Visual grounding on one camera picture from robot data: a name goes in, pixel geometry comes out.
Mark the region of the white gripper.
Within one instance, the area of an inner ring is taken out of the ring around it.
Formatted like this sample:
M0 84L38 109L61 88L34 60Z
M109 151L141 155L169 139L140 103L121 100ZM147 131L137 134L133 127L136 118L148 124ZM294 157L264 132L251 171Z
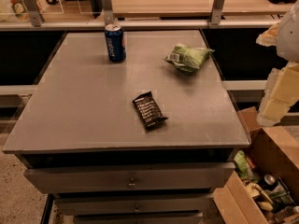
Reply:
M299 101L299 0L282 20L258 35L256 43L277 45L277 55L287 61L282 69L273 68L266 81L257 122L264 127L274 126Z

